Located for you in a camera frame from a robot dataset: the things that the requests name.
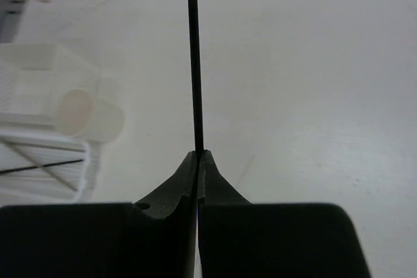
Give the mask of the black thin chopstick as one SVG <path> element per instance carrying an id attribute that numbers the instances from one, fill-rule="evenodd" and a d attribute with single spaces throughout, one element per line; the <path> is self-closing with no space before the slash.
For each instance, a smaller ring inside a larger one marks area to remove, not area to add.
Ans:
<path id="1" fill-rule="evenodd" d="M 13 169 L 5 169 L 5 170 L 1 170 L 0 173 L 2 174 L 10 174 L 10 173 L 18 173 L 18 172 L 22 172 L 22 171 L 29 171 L 29 170 L 34 170 L 34 169 L 38 169 L 41 167 L 56 167 L 56 166 L 61 166 L 61 165 L 68 165 L 68 164 L 74 164 L 74 163 L 81 163 L 84 162 L 83 159 L 78 159 L 78 160 L 70 160 L 70 161 L 60 161 L 60 162 L 55 162 L 55 163 L 47 163 L 47 164 L 42 164 L 42 165 L 32 165 L 32 166 L 28 166 L 28 167 L 18 167 L 18 168 L 13 168 Z"/>

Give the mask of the silver chopstick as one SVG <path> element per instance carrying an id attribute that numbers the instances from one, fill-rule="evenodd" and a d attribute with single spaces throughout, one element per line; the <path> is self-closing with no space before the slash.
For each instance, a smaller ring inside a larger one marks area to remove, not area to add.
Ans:
<path id="1" fill-rule="evenodd" d="M 9 149 L 11 152 L 13 152 L 13 153 L 17 154 L 18 156 L 20 156 L 21 158 L 23 158 L 25 161 L 28 161 L 28 162 L 32 163 L 32 165 L 37 165 L 37 166 L 42 165 L 37 160 L 33 159 L 31 156 L 28 156 L 27 154 L 25 154 L 24 152 L 22 152 L 21 150 L 19 150 L 16 147 L 16 145 L 13 145 L 11 142 L 1 141 L 1 144 L 5 148 Z M 48 168 L 41 167 L 41 168 L 38 168 L 38 169 L 41 170 L 41 171 L 43 171 L 43 172 L 45 172 L 46 174 L 48 174 L 52 178 L 56 179 L 58 182 L 60 182 L 62 185 L 64 185 L 68 189 L 70 189 L 72 191 L 77 191 L 78 190 L 70 182 L 66 181 L 64 178 L 60 177 L 58 174 L 55 174 L 53 171 L 49 170 L 49 167 Z"/>

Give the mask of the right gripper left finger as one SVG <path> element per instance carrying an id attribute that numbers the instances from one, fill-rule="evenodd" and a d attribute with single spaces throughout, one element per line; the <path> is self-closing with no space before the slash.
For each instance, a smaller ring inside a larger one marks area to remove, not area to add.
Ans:
<path id="1" fill-rule="evenodd" d="M 2 277 L 192 277 L 197 154 L 137 202 L 4 206 Z"/>

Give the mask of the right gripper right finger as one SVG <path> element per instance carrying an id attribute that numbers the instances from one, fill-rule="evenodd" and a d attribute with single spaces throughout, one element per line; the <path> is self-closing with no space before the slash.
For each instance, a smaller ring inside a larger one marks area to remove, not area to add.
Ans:
<path id="1" fill-rule="evenodd" d="M 356 229 L 330 203 L 253 204 L 199 165 L 198 242 L 203 277 L 369 277 Z"/>

